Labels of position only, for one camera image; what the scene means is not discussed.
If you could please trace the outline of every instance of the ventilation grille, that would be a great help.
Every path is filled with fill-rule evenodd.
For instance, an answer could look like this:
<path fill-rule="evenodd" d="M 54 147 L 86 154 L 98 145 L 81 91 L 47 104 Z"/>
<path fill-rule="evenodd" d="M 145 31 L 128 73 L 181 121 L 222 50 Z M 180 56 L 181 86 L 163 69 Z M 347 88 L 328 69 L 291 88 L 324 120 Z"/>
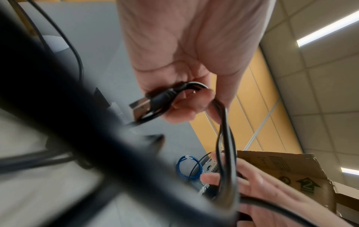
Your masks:
<path fill-rule="evenodd" d="M 218 169 L 218 165 L 216 164 L 216 165 L 213 167 L 213 169 L 212 169 L 211 173 L 215 173 L 215 172 L 217 172 L 217 169 Z"/>

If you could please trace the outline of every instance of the metal usb connector tip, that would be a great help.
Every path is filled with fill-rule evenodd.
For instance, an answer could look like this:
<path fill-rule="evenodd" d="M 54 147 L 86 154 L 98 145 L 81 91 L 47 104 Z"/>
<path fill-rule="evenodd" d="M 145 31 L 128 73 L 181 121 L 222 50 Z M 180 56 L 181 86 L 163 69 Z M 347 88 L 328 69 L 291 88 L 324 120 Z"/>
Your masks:
<path fill-rule="evenodd" d="M 135 121 L 138 121 L 151 112 L 151 100 L 144 97 L 131 103 L 130 107 L 132 108 Z"/>

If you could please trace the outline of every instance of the gray wall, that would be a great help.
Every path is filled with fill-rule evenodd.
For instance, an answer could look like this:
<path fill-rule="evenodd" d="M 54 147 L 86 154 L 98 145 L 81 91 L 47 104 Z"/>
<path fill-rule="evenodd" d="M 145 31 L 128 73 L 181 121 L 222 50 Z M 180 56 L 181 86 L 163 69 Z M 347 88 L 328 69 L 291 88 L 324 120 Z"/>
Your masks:
<path fill-rule="evenodd" d="M 28 4 L 21 4 L 38 25 L 42 34 L 56 31 Z M 122 42 L 116 4 L 113 1 L 82 3 L 40 3 L 59 25 L 79 52 L 85 70 L 85 85 L 93 92 L 98 87 L 107 100 L 116 102 L 128 119 L 128 104 L 142 97 Z M 70 49 L 56 54 L 77 77 L 77 64 Z M 139 128 L 142 134 L 165 134 L 166 146 L 160 157 L 174 166 L 183 155 L 201 157 L 205 151 L 191 125 L 171 125 L 156 119 Z M 183 162 L 186 173 L 193 163 Z"/>

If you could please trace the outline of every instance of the person's right hand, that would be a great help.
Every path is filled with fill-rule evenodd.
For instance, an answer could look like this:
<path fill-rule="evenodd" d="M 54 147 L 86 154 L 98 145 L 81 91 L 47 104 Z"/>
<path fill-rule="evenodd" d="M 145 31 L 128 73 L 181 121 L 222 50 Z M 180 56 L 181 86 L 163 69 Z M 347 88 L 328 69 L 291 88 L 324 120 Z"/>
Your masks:
<path fill-rule="evenodd" d="M 238 178 L 238 188 L 241 194 L 264 199 L 285 207 L 318 226 L 350 226 L 347 222 L 316 201 L 254 167 L 243 159 L 237 158 L 237 171 L 246 178 L 246 180 Z M 220 175 L 218 173 L 206 173 L 202 174 L 200 179 L 203 183 L 218 185 Z M 239 211 L 250 215 L 256 227 L 301 226 L 280 214 L 254 205 L 241 204 Z M 241 222 L 240 226 L 253 226 L 253 223 L 247 221 Z"/>

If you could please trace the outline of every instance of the hand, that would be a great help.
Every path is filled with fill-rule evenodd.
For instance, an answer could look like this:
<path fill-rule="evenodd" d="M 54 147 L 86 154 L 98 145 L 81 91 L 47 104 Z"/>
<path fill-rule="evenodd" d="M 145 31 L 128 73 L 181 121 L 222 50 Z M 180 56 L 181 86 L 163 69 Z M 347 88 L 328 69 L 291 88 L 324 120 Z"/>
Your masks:
<path fill-rule="evenodd" d="M 237 171 L 246 178 L 246 180 L 238 178 L 239 191 L 246 196 L 257 197 L 285 207 L 318 226 L 350 226 L 301 192 L 239 158 L 237 158 Z M 218 185 L 220 175 L 207 173 L 202 174 L 200 179 L 203 183 Z M 250 215 L 256 227 L 301 226 L 280 214 L 253 205 L 240 204 L 239 211 Z M 253 226 L 253 223 L 249 222 L 240 223 L 241 226 Z"/>
<path fill-rule="evenodd" d="M 275 0 L 117 0 L 123 38 L 143 93 L 198 81 L 229 108 L 273 10 Z M 164 114 L 171 123 L 193 120 L 215 94 L 180 94 Z M 218 123 L 213 107 L 208 114 Z"/>

